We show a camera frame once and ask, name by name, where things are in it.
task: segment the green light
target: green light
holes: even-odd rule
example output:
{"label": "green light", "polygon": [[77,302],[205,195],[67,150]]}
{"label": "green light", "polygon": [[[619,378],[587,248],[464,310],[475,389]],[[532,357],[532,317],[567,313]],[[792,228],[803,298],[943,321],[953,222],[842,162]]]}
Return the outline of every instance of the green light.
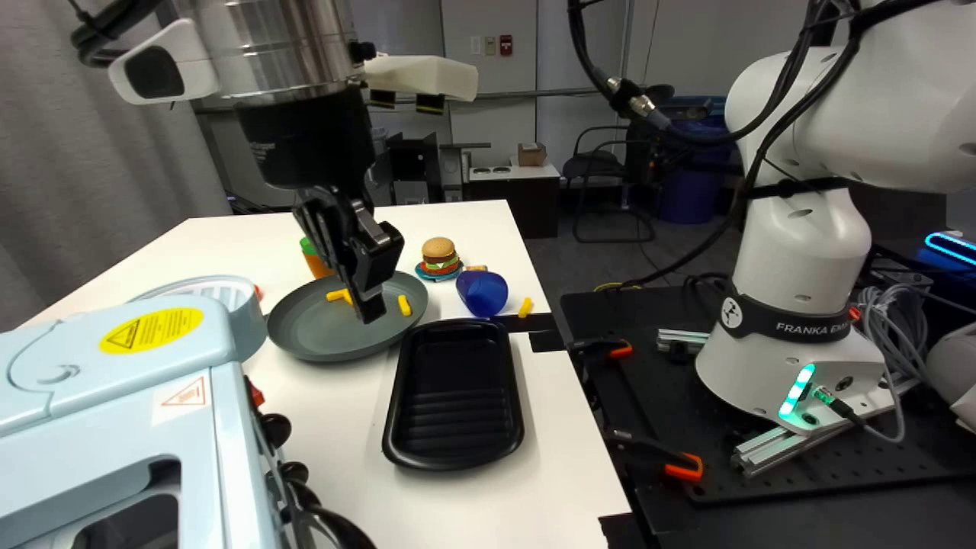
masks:
{"label": "green light", "polygon": [[805,389],[815,382],[819,363],[805,363],[795,378],[792,389],[788,395],[788,400],[782,403],[782,417],[792,416],[800,398],[805,395]]}

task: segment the tabletop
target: tabletop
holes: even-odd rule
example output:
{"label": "tabletop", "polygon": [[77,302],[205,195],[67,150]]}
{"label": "tabletop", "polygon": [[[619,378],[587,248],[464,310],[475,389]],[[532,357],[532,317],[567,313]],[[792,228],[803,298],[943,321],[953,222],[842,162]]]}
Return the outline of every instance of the tabletop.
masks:
{"label": "tabletop", "polygon": [[[411,273],[427,238],[449,235],[466,265],[487,265],[509,280],[509,313],[525,297],[533,298],[533,310],[550,310],[507,200],[378,208],[374,218],[390,221],[405,238],[400,273]],[[300,238],[287,214],[187,221],[36,321],[110,308],[195,276],[249,277],[271,310],[309,280]],[[427,291],[425,321],[469,317],[454,283]],[[527,337],[512,337],[512,355],[525,412],[522,449],[490,468],[449,476],[405,473],[380,455],[393,348],[344,365],[306,365],[267,343],[243,368],[270,400],[262,410],[292,422],[284,455],[306,461],[322,503],[384,549],[608,545],[598,520],[628,512],[628,500],[574,365],[567,355],[533,355]]]}

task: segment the wall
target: wall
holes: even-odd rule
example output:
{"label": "wall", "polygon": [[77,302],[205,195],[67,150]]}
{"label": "wall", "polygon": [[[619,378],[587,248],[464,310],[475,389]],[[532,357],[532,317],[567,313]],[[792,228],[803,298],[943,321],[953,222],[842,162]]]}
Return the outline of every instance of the wall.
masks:
{"label": "wall", "polygon": [[[525,0],[441,0],[446,55],[478,68],[478,103],[453,107],[454,145],[490,145],[475,150],[475,164],[512,159],[520,145],[538,139],[538,103],[484,100],[490,95],[533,95],[538,89],[538,7]],[[512,51],[501,55],[501,37],[512,37]]]}
{"label": "wall", "polygon": [[634,0],[626,74],[725,95],[749,62],[792,46],[803,14],[805,0]]}
{"label": "wall", "polygon": [[[725,95],[741,68],[792,44],[803,8],[805,0],[605,0],[587,8],[588,50],[605,71],[640,87],[675,83],[679,95]],[[581,71],[563,0],[369,0],[353,4],[353,18],[356,34],[387,51],[449,55],[483,71],[475,107],[453,107],[453,117],[433,119],[415,117],[410,103],[373,110],[378,134],[490,139],[493,155],[541,139],[561,167],[583,129],[619,123]],[[512,34],[515,55],[484,55],[483,39],[490,34]],[[217,134],[238,139],[228,150],[242,146],[238,129],[220,125]],[[253,167],[232,171],[232,185],[262,185]]]}
{"label": "wall", "polygon": [[67,4],[0,18],[0,330],[69,293],[182,218],[225,214],[187,107],[128,107],[82,68]]}
{"label": "wall", "polygon": [[[619,74],[626,59],[626,14],[626,0],[608,0],[587,8],[588,55],[611,74]],[[574,55],[563,0],[541,0],[541,91],[588,91],[577,98],[541,98],[538,134],[541,145],[550,146],[550,159],[556,167],[571,159],[581,132],[587,132],[588,125],[619,123],[611,103],[591,89]],[[608,138],[619,134],[611,132],[587,138],[583,150],[598,146]]]}

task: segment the black mat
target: black mat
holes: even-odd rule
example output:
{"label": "black mat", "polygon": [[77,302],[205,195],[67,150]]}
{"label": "black mat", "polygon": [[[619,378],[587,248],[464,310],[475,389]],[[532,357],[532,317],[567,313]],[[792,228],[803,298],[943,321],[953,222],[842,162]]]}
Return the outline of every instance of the black mat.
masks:
{"label": "black mat", "polygon": [[[669,431],[661,416],[686,416],[690,398],[683,390],[695,389],[686,382],[690,368],[661,363],[656,355],[656,330],[659,327],[702,327],[708,313],[702,313],[702,302],[679,291],[640,291],[640,293],[577,293],[561,298],[571,338],[632,338],[638,355],[623,368],[605,368],[605,375],[591,378],[591,395],[605,400],[608,417],[626,431],[653,436],[671,436],[675,445],[695,449],[695,433],[683,431],[683,423]],[[711,400],[702,416],[715,416],[719,403]],[[912,398],[912,417],[931,416],[936,422],[946,412],[926,410],[926,400]],[[767,422],[738,416],[743,422],[741,433],[732,433],[724,442],[734,442],[734,436],[749,436],[767,431]],[[974,449],[964,449],[968,457],[954,455],[954,442],[960,442],[953,422],[946,417],[936,431],[914,426],[914,436],[924,433],[914,445],[922,445],[922,465],[974,465]],[[872,453],[872,440],[859,440],[862,445],[822,445],[827,453],[825,461],[858,461]],[[715,495],[715,481],[724,479],[725,455],[711,457],[708,470],[708,497]],[[659,468],[628,468],[619,465],[619,479],[632,500],[634,515],[640,515],[640,531],[646,534],[651,549],[715,549],[715,545],[746,545],[746,549],[862,549],[862,545],[886,545],[886,549],[914,549],[914,545],[970,545],[974,526],[976,526],[976,479],[974,476],[943,476],[943,479],[922,479],[922,481],[848,481],[850,470],[835,470],[848,487],[827,486],[822,490],[803,490],[795,481],[809,479],[805,461],[789,465],[788,470],[771,470],[768,476],[756,476],[755,481],[734,486],[755,487],[741,495],[734,503],[729,495],[715,495],[715,500],[693,500],[679,486],[661,479]]]}
{"label": "black mat", "polygon": [[[954,416],[926,389],[914,389],[902,407],[909,436],[889,445],[862,431],[848,431],[819,449],[743,479],[732,465],[732,449],[771,423],[719,403],[695,375],[693,363],[671,363],[656,352],[656,330],[708,330],[695,308],[679,308],[675,321],[656,327],[623,327],[613,337],[634,343],[638,357],[623,375],[628,398],[640,407],[646,431],[675,449],[704,457],[704,486],[690,487],[693,503],[738,503],[768,497],[803,497],[827,490],[890,487],[918,481],[976,479],[976,436],[954,426]],[[893,417],[872,422],[893,433]]]}

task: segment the cable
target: cable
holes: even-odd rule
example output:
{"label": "cable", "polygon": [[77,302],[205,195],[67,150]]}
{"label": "cable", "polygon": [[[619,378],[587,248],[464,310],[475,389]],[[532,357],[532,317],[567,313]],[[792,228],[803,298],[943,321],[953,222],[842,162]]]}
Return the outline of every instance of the cable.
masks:
{"label": "cable", "polygon": [[[893,4],[878,4],[872,8],[862,8],[850,18],[850,37],[842,50],[842,55],[835,59],[835,64],[827,71],[827,76],[803,98],[795,100],[771,129],[768,134],[762,138],[761,150],[756,150],[756,159],[749,162],[749,171],[743,173],[743,182],[738,185],[734,197],[732,197],[732,211],[734,208],[743,208],[749,200],[749,192],[761,180],[761,167],[771,150],[771,145],[795,123],[803,119],[839,79],[842,74],[848,71],[848,64],[858,59],[859,51],[859,39],[865,30],[872,30],[875,25],[889,22],[889,18],[897,18],[902,12],[912,12],[918,7],[926,7],[932,0],[893,0]],[[732,226],[732,218],[725,218],[698,248],[693,248],[686,255],[679,255],[677,264],[671,264],[669,270],[659,270],[653,276],[643,276],[643,277],[632,277],[632,280],[623,280],[616,283],[619,291],[626,287],[643,287],[651,280],[659,280],[683,265],[690,265],[695,255],[702,255],[711,244],[716,244],[724,238],[724,231]]]}
{"label": "cable", "polygon": [[587,190],[588,190],[591,164],[595,164],[595,159],[598,159],[602,150],[616,146],[616,145],[646,145],[646,146],[656,146],[656,139],[602,139],[602,145],[588,152],[588,159],[587,159],[587,164],[583,164],[583,182],[581,182],[577,218],[574,218],[574,238],[577,238],[581,244],[646,244],[646,241],[653,241],[653,228],[651,228],[653,222],[646,221],[643,211],[613,211],[613,214],[632,214],[634,221],[640,221],[640,222],[646,226],[646,235],[640,235],[640,238],[583,238],[583,231],[581,231],[581,218],[583,218],[583,206],[587,206]]}
{"label": "cable", "polygon": [[97,14],[87,12],[77,0],[67,0],[82,22],[69,34],[69,44],[77,46],[82,64],[107,68],[112,64],[126,50],[104,50],[107,44],[119,39],[126,30],[132,30],[138,22],[144,22],[161,0],[116,0]]}
{"label": "cable", "polygon": [[831,410],[848,417],[850,423],[862,426],[870,436],[882,442],[902,442],[909,426],[906,426],[906,412],[902,412],[902,390],[899,384],[914,384],[922,382],[924,368],[924,343],[926,343],[926,321],[918,302],[899,302],[906,297],[924,297],[912,283],[890,283],[889,291],[865,287],[858,297],[858,306],[862,310],[862,337],[878,346],[886,355],[886,375],[889,375],[889,390],[893,403],[893,417],[897,431],[882,433],[878,426],[859,422],[850,407],[842,400],[832,400]]}
{"label": "cable", "polygon": [[651,270],[661,270],[661,265],[651,255],[651,249],[646,249],[643,244],[638,244],[638,249],[640,249],[640,255],[643,255],[643,264],[646,264]]}
{"label": "cable", "polygon": [[317,495],[306,481],[287,486],[292,487],[300,509],[317,520],[310,526],[317,526],[317,531],[326,534],[335,549],[374,549],[364,529],[340,512],[322,509]]}
{"label": "cable", "polygon": [[788,167],[782,167],[778,162],[771,162],[771,159],[762,159],[768,167],[774,167],[782,177],[788,177],[788,180],[795,180],[795,173],[789,173]]}
{"label": "cable", "polygon": [[[583,8],[591,7],[591,4],[581,4],[581,0],[567,0],[567,12],[571,12],[571,37],[574,37],[574,50],[577,50],[577,59],[587,71],[587,76],[591,79],[591,87],[616,107],[623,110],[628,103],[626,95],[638,95],[638,87],[632,83],[611,83],[608,74],[602,74],[591,59],[588,59],[588,50],[587,50],[587,22],[583,22]],[[767,100],[767,107],[755,117],[755,123],[746,123],[743,129],[732,132],[729,138],[719,138],[719,139],[702,139],[702,138],[690,138],[683,134],[679,129],[669,125],[669,138],[683,145],[683,146],[729,146],[734,139],[741,139],[743,134],[756,132],[771,114],[774,107],[788,98],[788,91],[792,89],[800,71],[803,71],[803,62],[809,55],[809,46],[815,39],[815,30],[819,30],[819,22],[825,18],[825,12],[831,12],[832,4],[819,4],[812,0],[809,4],[809,14],[805,14],[805,25],[771,87],[771,95]]]}
{"label": "cable", "polygon": [[936,293],[922,293],[922,297],[931,298],[931,302],[939,302],[939,306],[946,306],[946,308],[954,308],[954,310],[960,310],[960,313],[976,317],[976,308],[959,306],[959,302],[943,298],[943,297],[936,297]]}
{"label": "cable", "polygon": [[704,306],[708,310],[716,310],[719,302],[732,293],[732,276],[725,276],[725,273],[686,276],[679,291],[693,293],[695,302]]}

